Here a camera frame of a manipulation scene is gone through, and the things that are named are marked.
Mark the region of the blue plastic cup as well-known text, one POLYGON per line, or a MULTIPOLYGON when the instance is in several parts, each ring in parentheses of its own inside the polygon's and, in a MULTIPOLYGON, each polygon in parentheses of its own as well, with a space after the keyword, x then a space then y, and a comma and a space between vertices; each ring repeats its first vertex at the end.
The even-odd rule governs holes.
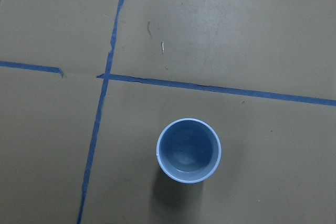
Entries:
POLYGON ((194 118, 171 122, 161 132, 156 157, 161 170, 184 184, 200 183, 216 171, 222 155, 220 139, 207 123, 194 118))

